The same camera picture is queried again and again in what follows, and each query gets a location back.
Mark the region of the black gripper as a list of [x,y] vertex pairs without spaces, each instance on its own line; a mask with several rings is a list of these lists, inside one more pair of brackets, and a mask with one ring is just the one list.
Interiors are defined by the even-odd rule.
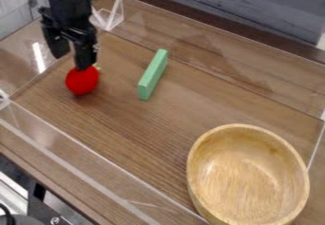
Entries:
[[38,8],[41,32],[56,59],[69,52],[68,41],[74,47],[74,66],[85,70],[96,63],[96,29],[89,22],[92,0],[48,0]]

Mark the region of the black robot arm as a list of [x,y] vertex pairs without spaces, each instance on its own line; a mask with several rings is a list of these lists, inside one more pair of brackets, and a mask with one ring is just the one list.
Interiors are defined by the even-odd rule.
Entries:
[[74,67],[82,71],[96,63],[96,28],[89,22],[90,0],[48,0],[38,8],[40,27],[56,59],[74,48]]

